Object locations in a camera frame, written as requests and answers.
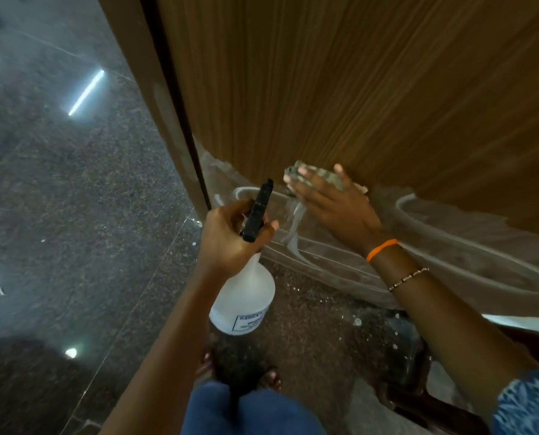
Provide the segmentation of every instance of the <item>translucent plastic bottle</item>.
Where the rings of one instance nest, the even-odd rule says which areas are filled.
[[[260,255],[253,255],[243,270],[227,280],[209,312],[209,319],[223,333],[241,335],[253,331],[273,300],[275,282],[259,263]]]

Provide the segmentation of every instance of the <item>forearm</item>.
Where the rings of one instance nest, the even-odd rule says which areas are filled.
[[[419,268],[401,247],[383,249],[370,262],[387,285]],[[430,272],[402,283],[393,294],[454,382],[490,419],[501,390],[538,364],[496,326]]]
[[[181,431],[208,334],[207,318],[223,280],[196,271],[133,380],[103,425],[102,435]]]

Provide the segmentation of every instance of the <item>orange thread wristband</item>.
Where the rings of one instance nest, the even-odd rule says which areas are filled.
[[[366,261],[369,263],[370,260],[376,256],[376,254],[381,251],[383,248],[385,247],[388,247],[388,246],[391,246],[393,244],[398,244],[398,240],[388,240],[388,241],[384,241],[380,246],[378,247],[375,247],[374,249],[372,249],[372,251],[368,254],[368,256],[366,257]]]

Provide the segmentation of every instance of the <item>white spray bottle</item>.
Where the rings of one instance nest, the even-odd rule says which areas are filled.
[[[273,181],[268,179],[261,188],[251,209],[251,214],[241,233],[243,240],[255,242],[273,191]],[[227,280],[219,292],[209,319],[223,333],[247,334],[256,329],[265,316],[275,294],[271,273],[259,263],[261,252],[251,257],[236,276]]]

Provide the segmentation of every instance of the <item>silver chain bracelet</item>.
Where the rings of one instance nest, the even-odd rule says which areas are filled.
[[[403,282],[406,282],[408,281],[409,279],[411,278],[414,278],[416,275],[420,275],[420,273],[422,273],[423,271],[428,271],[430,270],[428,267],[423,267],[421,269],[418,269],[417,271],[413,271],[410,275],[408,276],[405,276],[404,278],[402,278],[400,281],[398,281],[396,284],[388,287],[388,291],[389,292],[392,292],[396,287],[398,287],[399,285],[401,285]]]

